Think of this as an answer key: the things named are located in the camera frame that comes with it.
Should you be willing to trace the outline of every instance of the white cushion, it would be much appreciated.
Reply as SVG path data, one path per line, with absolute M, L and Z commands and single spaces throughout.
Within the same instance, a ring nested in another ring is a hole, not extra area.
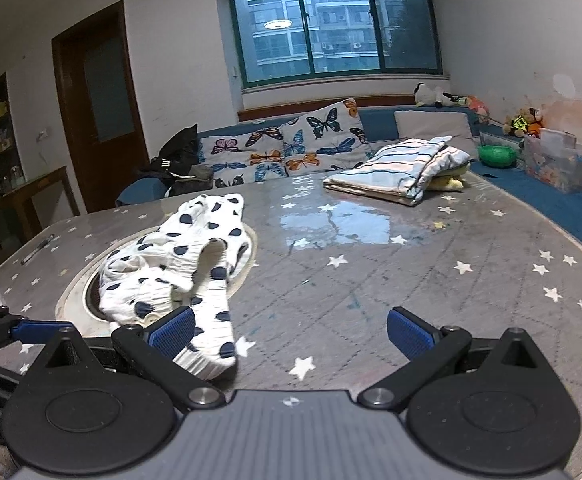
M 282 133 L 265 128 L 237 137 L 200 140 L 200 162 L 213 170 L 214 187 L 230 187 L 287 176 L 282 160 Z
M 280 131 L 290 176 L 347 170 L 373 156 L 354 99 L 305 114 Z
M 453 139 L 447 145 L 463 150 L 472 158 L 477 156 L 469 120 L 462 112 L 404 110 L 394 112 L 393 115 L 401 139 L 431 140 L 434 137 L 452 136 Z

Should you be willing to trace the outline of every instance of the green bowl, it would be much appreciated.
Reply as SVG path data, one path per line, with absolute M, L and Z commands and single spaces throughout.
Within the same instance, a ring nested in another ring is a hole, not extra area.
M 480 146 L 480 160 L 490 168 L 510 168 L 517 159 L 516 150 L 507 146 Z

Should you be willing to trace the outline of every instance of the door frame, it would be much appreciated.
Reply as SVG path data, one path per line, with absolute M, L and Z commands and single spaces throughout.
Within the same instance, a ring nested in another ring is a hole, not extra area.
M 60 116 L 62 117 L 63 128 L 65 131 L 65 139 L 67 146 L 69 148 L 69 156 L 71 157 L 71 162 L 74 167 L 74 172 L 76 173 L 76 180 L 78 181 L 78 187 L 80 188 L 80 194 L 82 195 L 82 200 L 84 201 L 84 205 L 87 209 L 87 213 L 91 213 L 97 210 L 95 207 L 94 199 L 90 195 L 90 191 L 87 189 L 83 189 L 81 186 L 81 178 L 80 175 L 84 171 L 88 171 L 88 168 L 81 167 L 81 162 L 78 160 L 74 160 L 74 154 L 78 152 L 78 143 L 80 132 L 75 131 L 74 128 L 71 127 L 69 121 L 69 113 L 67 110 L 67 103 L 66 103 L 66 87 L 65 87 L 65 74 L 67 71 L 65 70 L 65 60 L 63 60 L 62 56 L 62 44 L 65 41 L 69 41 L 71 38 L 75 37 L 76 35 L 80 34 L 82 31 L 89 30 L 94 25 L 98 23 L 109 21 L 111 18 L 115 18 L 118 31 L 120 33 L 120 38 L 122 39 L 122 46 L 123 46 L 123 66 L 124 66 L 124 75 L 125 75 L 125 82 L 127 84 L 127 92 L 129 95 L 129 107 L 131 110 L 131 118 L 134 124 L 134 134 L 140 136 L 142 142 L 139 144 L 143 147 L 143 158 L 146 164 L 149 163 L 149 155 L 146 149 L 146 139 L 145 134 L 142 128 L 142 122 L 140 121 L 140 112 L 138 111 L 138 101 L 136 99 L 136 88 L 133 83 L 133 75 L 131 72 L 131 64 L 129 62 L 129 46 L 127 44 L 127 24 L 125 20 L 125 5 L 124 0 L 120 0 L 119 2 L 114 3 L 104 9 L 95 12 L 94 14 L 88 16 L 84 20 L 72 25 L 71 27 L 67 28 L 64 32 L 61 32 L 56 37 L 52 38 L 51 40 L 51 50 L 52 50 L 52 57 L 53 57 L 53 67 L 54 67 L 54 75 L 56 78 L 56 90 L 58 92 L 58 103 L 60 105 Z

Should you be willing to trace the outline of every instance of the butterfly print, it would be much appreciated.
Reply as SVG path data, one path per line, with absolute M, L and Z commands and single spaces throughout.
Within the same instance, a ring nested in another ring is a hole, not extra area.
M 303 158 L 292 158 L 291 160 L 287 160 L 285 165 L 291 171 L 297 171 L 301 167 L 308 168 L 309 166 L 319 166 L 320 161 L 315 156 L 315 153 L 307 153 Z
M 211 155 L 217 155 L 218 153 L 223 152 L 239 153 L 240 151 L 241 150 L 238 149 L 237 139 L 218 139 L 211 150 Z
M 349 109 L 349 115 L 353 118 L 357 117 L 357 104 L 353 99 L 345 99 L 344 106 Z
M 356 139 L 353 137 L 349 137 L 348 139 L 344 139 L 338 146 L 328 147 L 328 148 L 320 148 L 319 150 L 315 150 L 315 153 L 318 155 L 337 155 L 338 153 L 350 153 L 353 150 L 353 144 L 356 142 Z
M 244 184 L 244 175 L 235 176 L 231 184 L 226 184 L 221 178 L 215 180 L 215 187 L 240 186 L 241 184 Z
M 255 168 L 255 181 L 262 182 L 269 171 L 273 171 L 279 176 L 287 176 L 287 172 L 281 164 L 276 164 L 275 162 L 273 164 L 260 164 Z
M 305 142 L 305 138 L 302 134 L 302 130 L 298 130 L 298 132 L 293 136 L 291 144 L 283 141 L 285 157 L 292 156 L 296 153 L 302 155 L 306 150 L 303 146 L 303 142 Z
M 242 168 L 246 167 L 247 165 L 242 164 L 242 162 L 224 162 L 222 164 L 211 164 L 211 170 L 213 170 L 214 173 L 226 170 L 227 168 L 229 170 L 241 170 Z
M 263 130 L 258 130 L 257 132 L 252 133 L 249 136 L 249 140 L 245 143 L 245 147 L 248 148 L 249 146 L 253 146 L 264 136 L 271 137 L 271 139 L 282 140 L 280 128 L 264 128 Z
M 261 162 L 282 162 L 282 154 L 278 150 L 271 150 L 270 153 L 252 153 L 249 157 L 249 165 L 260 164 Z
M 332 108 L 327 114 L 325 121 L 321 121 L 315 117 L 307 117 L 306 122 L 308 122 L 309 126 L 313 128 L 313 134 L 315 135 L 315 138 L 322 139 L 322 136 L 327 129 L 331 129 L 334 132 L 342 131 L 342 128 L 340 128 L 340 123 L 338 123 L 337 119 L 338 109 Z
M 365 135 L 364 130 L 360 130 L 360 128 L 350 128 L 349 131 L 357 137 L 357 140 L 360 141 L 360 144 L 368 144 L 367 136 Z

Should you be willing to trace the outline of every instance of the wooden door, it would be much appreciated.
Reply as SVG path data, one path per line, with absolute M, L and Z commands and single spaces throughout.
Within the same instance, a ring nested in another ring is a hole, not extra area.
M 66 142 L 88 212 L 114 206 L 148 164 L 131 77 L 124 4 L 52 40 Z

